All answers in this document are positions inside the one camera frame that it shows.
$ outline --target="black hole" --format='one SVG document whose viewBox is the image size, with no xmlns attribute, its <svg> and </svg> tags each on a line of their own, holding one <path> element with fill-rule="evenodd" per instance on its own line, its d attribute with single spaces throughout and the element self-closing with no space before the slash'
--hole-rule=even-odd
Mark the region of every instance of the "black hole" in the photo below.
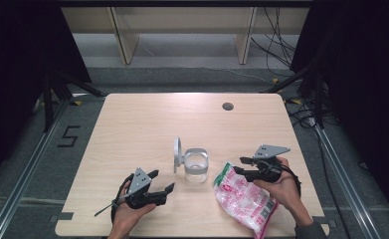
<svg viewBox="0 0 389 239">
<path fill-rule="evenodd" d="M 231 103 L 223 103 L 222 104 L 222 108 L 225 110 L 225 111 L 231 111 L 234 109 L 234 105 L 232 105 Z"/>
</svg>

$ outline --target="gray floor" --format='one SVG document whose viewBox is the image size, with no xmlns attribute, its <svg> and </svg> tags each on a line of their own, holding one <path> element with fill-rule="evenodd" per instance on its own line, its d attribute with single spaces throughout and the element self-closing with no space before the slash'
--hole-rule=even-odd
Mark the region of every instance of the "gray floor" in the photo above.
<svg viewBox="0 0 389 239">
<path fill-rule="evenodd" d="M 287 67 L 266 54 L 254 44 L 250 48 L 247 65 L 239 65 L 230 35 L 143 35 L 128 66 L 121 64 L 112 35 L 76 35 L 76 41 L 84 56 L 93 79 L 93 85 L 106 93 L 143 92 L 241 92 L 256 93 L 268 89 L 273 79 L 282 81 L 289 75 Z M 269 41 L 264 36 L 254 36 L 263 46 Z M 295 44 L 297 36 L 286 36 Z M 274 52 L 282 55 L 278 48 Z M 267 70 L 267 61 L 272 72 Z M 284 89 L 285 98 L 295 97 L 300 82 Z M 82 90 L 70 86 L 73 93 Z M 53 134 L 46 153 L 28 185 L 20 205 L 9 223 L 3 238 L 58 238 L 55 234 L 56 216 L 62 210 L 78 170 L 81 158 L 95 126 L 103 100 L 91 96 L 76 98 L 79 106 L 68 106 Z M 289 112 L 296 112 L 301 105 L 287 104 Z M 369 211 L 380 238 L 389 238 L 389 203 L 383 196 L 371 174 L 358 165 L 360 157 L 349 141 L 342 126 L 334 117 L 325 118 L 325 131 L 332 142 L 358 195 Z M 58 147 L 70 143 L 63 138 L 67 127 L 78 138 L 73 147 Z M 22 132 L 18 141 L 0 167 L 0 209 L 10 195 L 23 168 L 32 156 L 44 128 L 43 106 Z M 327 169 L 329 183 L 338 203 L 339 214 L 333 196 L 325 181 L 322 158 L 317 137 L 310 128 L 299 123 L 294 131 L 311 174 L 325 217 L 335 226 L 330 228 L 329 238 L 365 238 L 360 225 L 337 183 L 330 166 Z"/>
</svg>

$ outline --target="black cloth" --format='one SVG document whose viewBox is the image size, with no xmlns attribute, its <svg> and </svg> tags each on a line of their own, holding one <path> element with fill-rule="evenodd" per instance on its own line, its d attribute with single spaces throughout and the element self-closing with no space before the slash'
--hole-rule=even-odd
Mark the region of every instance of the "black cloth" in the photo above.
<svg viewBox="0 0 389 239">
<path fill-rule="evenodd" d="M 325 239 L 323 228 L 318 222 L 313 222 L 309 226 L 297 227 L 295 229 L 295 235 L 297 239 Z"/>
</svg>

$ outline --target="human hand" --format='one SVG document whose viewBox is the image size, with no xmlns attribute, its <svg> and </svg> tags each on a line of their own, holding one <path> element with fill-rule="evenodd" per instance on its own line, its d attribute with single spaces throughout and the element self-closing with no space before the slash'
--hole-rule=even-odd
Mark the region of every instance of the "human hand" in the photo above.
<svg viewBox="0 0 389 239">
<path fill-rule="evenodd" d="M 277 157 L 277 159 L 282 165 L 290 167 L 286 158 Z M 267 190 L 271 197 L 283 205 L 292 214 L 298 226 L 312 224 L 312 220 L 300 200 L 293 176 L 290 173 L 282 171 L 281 178 L 274 183 L 254 180 L 254 184 Z"/>
<path fill-rule="evenodd" d="M 128 183 L 125 184 L 121 195 L 125 194 L 125 190 L 129 186 L 129 183 L 130 182 L 128 181 Z M 116 208 L 112 230 L 107 238 L 123 239 L 128 237 L 129 232 L 138 223 L 138 220 L 154 208 L 156 208 L 156 204 L 147 204 L 139 209 L 132 209 L 125 202 L 120 203 Z"/>
</svg>

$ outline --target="plastic bag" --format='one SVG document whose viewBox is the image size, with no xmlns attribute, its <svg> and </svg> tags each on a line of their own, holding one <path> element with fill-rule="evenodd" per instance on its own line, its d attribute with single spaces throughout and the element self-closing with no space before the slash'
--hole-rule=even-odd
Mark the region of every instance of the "plastic bag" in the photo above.
<svg viewBox="0 0 389 239">
<path fill-rule="evenodd" d="M 237 174 L 229 162 L 216 177 L 214 191 L 216 199 L 230 216 L 254 230 L 255 239 L 265 237 L 268 222 L 278 207 L 267 191 Z"/>
</svg>

